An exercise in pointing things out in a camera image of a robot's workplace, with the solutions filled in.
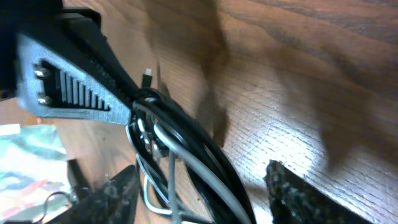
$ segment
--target metal wire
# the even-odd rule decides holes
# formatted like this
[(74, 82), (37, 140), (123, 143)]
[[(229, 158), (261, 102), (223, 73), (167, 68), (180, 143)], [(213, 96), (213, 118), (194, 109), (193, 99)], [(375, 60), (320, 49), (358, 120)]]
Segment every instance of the metal wire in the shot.
[(154, 131), (157, 137), (176, 155), (179, 155), (186, 165), (195, 171), (227, 204), (229, 209), (236, 215), (241, 223), (251, 224), (250, 218), (242, 205), (231, 193), (231, 191), (225, 186), (214, 173), (207, 168), (202, 162), (200, 162), (195, 156), (190, 154), (181, 145), (176, 143), (161, 127), (159, 124), (155, 124)]
[[(152, 177), (150, 175), (150, 172), (147, 170), (148, 167), (142, 161), (141, 157), (138, 154), (136, 154), (136, 157), (137, 157), (137, 162), (140, 165), (140, 168), (141, 168), (142, 172), (145, 175), (145, 177), (144, 177), (144, 187), (143, 187), (143, 199), (144, 199), (144, 203), (145, 203), (146, 207), (150, 211), (152, 211), (152, 212), (154, 212), (156, 214), (171, 216), (172, 215), (172, 211), (170, 209), (156, 207), (152, 203), (152, 201), (150, 200), (150, 197), (149, 197), (149, 187), (150, 187), (150, 185), (152, 185), (155, 190), (158, 189), (156, 191), (160, 194), (160, 196), (162, 198), (163, 197), (167, 198), (167, 197), (166, 197), (166, 195), (163, 194), (162, 191), (160, 191), (160, 187), (161, 186), (158, 186), (157, 182), (152, 179)], [(180, 211), (178, 211), (178, 214), (181, 217), (189, 218), (190, 220), (195, 221), (195, 222), (190, 222), (190, 223), (214, 224), (213, 222), (205, 220), (204, 218), (194, 214), (186, 205), (184, 205), (178, 199), (177, 199), (177, 203), (178, 203), (178, 206), (181, 209)]]
[(49, 206), (48, 202), (50, 200), (50, 197), (52, 197), (54, 195), (63, 195), (63, 196), (65, 196), (68, 199), (69, 203), (73, 203), (72, 199), (69, 197), (69, 194), (66, 193), (66, 192), (58, 191), (58, 192), (54, 192), (54, 193), (50, 194), (44, 201), (43, 216), (36, 223), (42, 223), (44, 218), (47, 216), (47, 210), (48, 210), (48, 206)]

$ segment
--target cable bundle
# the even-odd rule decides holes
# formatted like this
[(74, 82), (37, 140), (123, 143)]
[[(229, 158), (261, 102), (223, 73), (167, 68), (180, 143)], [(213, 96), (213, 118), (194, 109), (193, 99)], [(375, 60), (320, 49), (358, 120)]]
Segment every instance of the cable bundle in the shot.
[[(127, 135), (137, 152), (137, 167), (145, 174), (141, 196), (153, 212), (175, 223), (255, 224), (249, 197), (231, 163), (206, 131), (178, 104), (153, 90), (140, 90), (133, 102)], [(169, 181), (159, 167), (159, 155), (169, 156)], [(175, 193), (175, 156), (184, 162), (193, 185), (214, 222), (187, 208)], [(161, 207), (148, 197), (153, 185)]]

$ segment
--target gray plastic part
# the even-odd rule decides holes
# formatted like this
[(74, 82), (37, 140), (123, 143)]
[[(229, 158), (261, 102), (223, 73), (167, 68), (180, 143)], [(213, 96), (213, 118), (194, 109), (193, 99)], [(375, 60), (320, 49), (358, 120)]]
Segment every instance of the gray plastic part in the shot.
[[(19, 33), (17, 36), (18, 61), (16, 63), (17, 95), (24, 109), (43, 118), (90, 119), (113, 124), (129, 124), (131, 119), (129, 100), (115, 85), (101, 76), (98, 69), (62, 32), (55, 26), (48, 25), (36, 25), (26, 30), (27, 32)], [(109, 110), (41, 105), (38, 99), (44, 94), (44, 83), (36, 77), (34, 69), (35, 65), (43, 60), (90, 89), (106, 102)]]

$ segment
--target wood grain surface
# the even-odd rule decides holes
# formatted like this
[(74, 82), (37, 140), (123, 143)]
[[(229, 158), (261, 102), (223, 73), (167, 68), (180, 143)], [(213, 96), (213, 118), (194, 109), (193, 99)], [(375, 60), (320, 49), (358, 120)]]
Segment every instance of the wood grain surface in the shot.
[[(161, 85), (233, 163), (258, 223), (271, 223), (263, 177), (284, 162), (374, 223), (398, 223), (398, 3), (393, 0), (67, 0), (103, 32), (140, 83)], [(56, 124), (92, 183), (134, 162), (124, 128)], [(204, 206), (181, 164), (177, 188)], [(142, 204), (136, 223), (167, 223)]]

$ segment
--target gray cable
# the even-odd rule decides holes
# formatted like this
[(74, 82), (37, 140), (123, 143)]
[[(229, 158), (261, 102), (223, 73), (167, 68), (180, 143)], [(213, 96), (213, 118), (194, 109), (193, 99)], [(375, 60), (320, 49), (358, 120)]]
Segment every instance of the gray cable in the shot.
[[(151, 200), (150, 200), (150, 198), (148, 196), (148, 191), (149, 191), (149, 186), (150, 186), (149, 182), (150, 182), (149, 181), (149, 177), (145, 176), (144, 177), (144, 192), (143, 192), (144, 193), (144, 198), (143, 199), (144, 199), (144, 203), (145, 203), (146, 207), (150, 211), (152, 211), (154, 213), (157, 213), (157, 214), (171, 215), (172, 214), (171, 210), (166, 209), (166, 208), (159, 208), (159, 207), (156, 207), (155, 205), (152, 204), (152, 202), (151, 202)], [(191, 212), (179, 211), (178, 214), (179, 215), (185, 215), (186, 217), (190, 217), (192, 219), (200, 220), (202, 223), (212, 223), (212, 224), (214, 224), (213, 222), (207, 221), (207, 220), (203, 219), (202, 217), (199, 217), (198, 215), (196, 215), (194, 213), (191, 213)]]
[[(150, 184), (152, 184), (153, 188), (157, 191), (157, 193), (159, 193), (159, 195), (162, 198), (167, 198), (167, 197), (162, 193), (162, 191), (160, 191), (159, 186), (153, 181), (152, 176), (146, 170), (148, 167), (141, 160), (141, 157), (139, 156), (139, 154), (136, 154), (136, 157), (137, 157), (137, 162), (140, 165), (141, 170), (142, 170), (142, 172), (145, 175), (145, 177), (144, 177), (144, 189), (143, 189), (144, 198), (143, 199), (144, 199), (144, 203), (145, 203), (146, 207), (150, 211), (152, 211), (154, 213), (158, 213), (158, 214), (161, 214), (161, 215), (171, 215), (172, 211), (170, 209), (156, 207), (151, 202), (151, 200), (150, 200), (150, 198), (148, 196)], [(177, 199), (177, 203), (178, 203), (179, 207), (182, 209), (182, 211), (179, 211), (180, 215), (185, 215), (186, 217), (191, 217), (191, 218), (194, 218), (194, 219), (197, 219), (197, 220), (201, 220), (202, 223), (212, 223), (211, 221), (207, 221), (207, 220), (203, 219), (202, 217), (196, 215), (193, 211), (191, 211), (186, 205), (184, 205), (178, 199)]]
[(243, 209), (242, 205), (225, 186), (222, 181), (199, 161), (195, 156), (190, 154), (184, 147), (175, 142), (160, 125), (157, 123), (154, 126), (154, 131), (157, 137), (176, 155), (180, 156), (182, 160), (188, 165), (195, 173), (199, 175), (220, 197), (225, 204), (236, 215), (239, 221), (243, 224), (251, 224), (248, 214)]
[(172, 218), (175, 224), (181, 224), (181, 218), (178, 214), (178, 205), (177, 199), (175, 195), (175, 158), (174, 153), (170, 150), (169, 152), (169, 183), (168, 183), (168, 190), (169, 190), (169, 202), (170, 207), (172, 209)]

